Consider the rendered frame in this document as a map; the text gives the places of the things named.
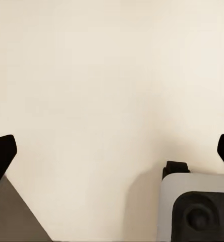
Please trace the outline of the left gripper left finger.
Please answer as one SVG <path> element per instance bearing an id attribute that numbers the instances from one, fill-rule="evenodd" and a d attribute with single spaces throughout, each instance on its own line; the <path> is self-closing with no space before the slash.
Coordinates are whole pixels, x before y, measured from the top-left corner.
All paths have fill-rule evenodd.
<path id="1" fill-rule="evenodd" d="M 17 144 L 14 135 L 0 137 L 0 180 L 17 154 Z"/>

